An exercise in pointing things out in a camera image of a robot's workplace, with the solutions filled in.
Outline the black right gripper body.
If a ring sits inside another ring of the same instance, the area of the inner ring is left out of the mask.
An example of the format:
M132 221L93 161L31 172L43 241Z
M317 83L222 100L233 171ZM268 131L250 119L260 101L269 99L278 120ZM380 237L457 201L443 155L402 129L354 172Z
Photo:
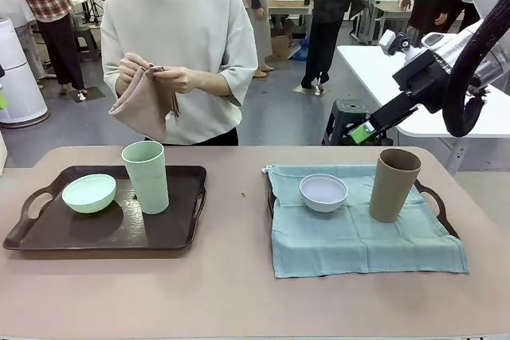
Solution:
M401 93L396 97L399 108L411 109L421 104L430 114L444 105L444 92L449 74L428 49L399 69L393 78Z

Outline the person's left hand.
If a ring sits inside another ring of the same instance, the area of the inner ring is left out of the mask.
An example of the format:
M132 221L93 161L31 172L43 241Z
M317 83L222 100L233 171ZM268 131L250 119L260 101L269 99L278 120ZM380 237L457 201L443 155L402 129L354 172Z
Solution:
M187 94L200 88L199 75L185 67L169 67L155 72L154 79L167 91L178 94Z

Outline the person's right hand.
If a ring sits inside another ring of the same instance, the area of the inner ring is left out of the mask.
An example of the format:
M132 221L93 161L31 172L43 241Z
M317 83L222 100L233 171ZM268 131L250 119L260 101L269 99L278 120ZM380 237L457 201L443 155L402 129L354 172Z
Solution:
M130 82L137 71L141 68L147 70L152 66L151 63L144 60L135 53L126 53L119 62L119 74L123 81Z

